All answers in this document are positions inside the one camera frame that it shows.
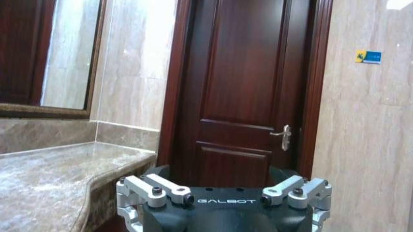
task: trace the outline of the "countertop edge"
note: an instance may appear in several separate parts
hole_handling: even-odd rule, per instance
[[[131,172],[133,169],[141,168],[144,165],[147,165],[151,162],[156,162],[156,155],[147,153],[147,157],[143,160],[139,160],[135,163],[129,163],[116,169],[112,169],[107,172],[104,172],[100,175],[93,176],[88,182],[87,182],[87,190],[85,190],[85,195],[84,195],[84,203],[79,212],[79,215],[76,217],[76,221],[70,227],[70,232],[83,232],[85,225],[87,225],[87,219],[89,215],[89,210],[91,210],[91,191],[93,187],[99,185],[99,181],[111,175],[121,175],[123,173]]]

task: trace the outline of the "mirror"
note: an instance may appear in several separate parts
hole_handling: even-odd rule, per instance
[[[0,1],[1,110],[42,115],[88,110],[104,5],[103,0]]]

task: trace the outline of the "marble countertop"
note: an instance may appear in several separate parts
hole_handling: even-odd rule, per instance
[[[91,190],[153,161],[101,143],[0,155],[0,231],[81,231]]]

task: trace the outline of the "bolt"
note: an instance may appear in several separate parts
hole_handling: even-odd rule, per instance
[[[183,205],[184,206],[191,206],[193,204],[193,201],[195,201],[195,197],[191,194],[187,194],[183,197]]]
[[[271,199],[267,197],[267,196],[262,196],[260,197],[260,203],[264,205],[264,206],[270,206],[271,205]]]
[[[160,187],[152,187],[152,194],[159,195],[161,193],[161,188]]]
[[[302,188],[295,188],[295,189],[292,190],[292,194],[294,194],[295,196],[302,196],[302,195],[303,195]]]

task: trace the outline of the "dark wooden door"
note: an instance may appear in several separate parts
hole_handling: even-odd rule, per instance
[[[295,168],[310,0],[192,2],[171,158],[189,186],[262,187]],[[282,132],[292,129],[282,150]]]
[[[38,105],[56,0],[0,0],[0,102]]]

